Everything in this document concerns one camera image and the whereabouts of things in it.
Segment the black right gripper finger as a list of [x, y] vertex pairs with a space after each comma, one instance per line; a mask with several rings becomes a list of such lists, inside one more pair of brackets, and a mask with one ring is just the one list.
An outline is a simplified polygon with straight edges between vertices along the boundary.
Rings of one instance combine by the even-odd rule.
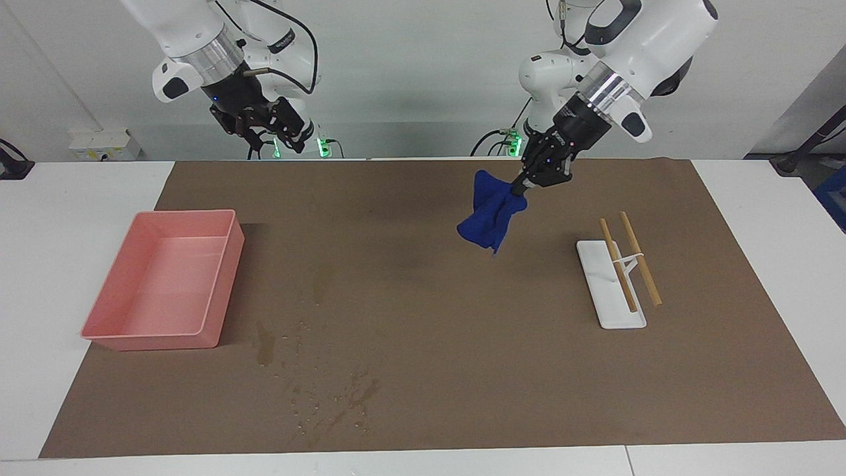
[[291, 153], [304, 153], [307, 142], [313, 136], [313, 121], [305, 100], [278, 97], [274, 106], [277, 116], [271, 120], [271, 128], [267, 132]]
[[272, 109], [243, 109], [230, 114], [225, 112], [227, 133], [245, 139], [250, 147], [264, 147], [263, 135], [278, 135], [282, 131]]

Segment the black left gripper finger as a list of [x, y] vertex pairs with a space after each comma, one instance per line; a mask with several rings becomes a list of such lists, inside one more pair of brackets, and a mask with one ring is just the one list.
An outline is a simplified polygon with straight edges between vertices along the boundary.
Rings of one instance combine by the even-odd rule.
[[523, 152], [522, 169], [512, 181], [512, 195], [522, 198], [529, 188], [546, 188], [554, 185], [554, 169], [548, 171], [550, 159], [550, 138], [547, 133], [532, 136]]
[[550, 153], [548, 171], [552, 174], [554, 169], [553, 186], [570, 181], [572, 174], [569, 169], [573, 161], [573, 147], [569, 144], [552, 144]]

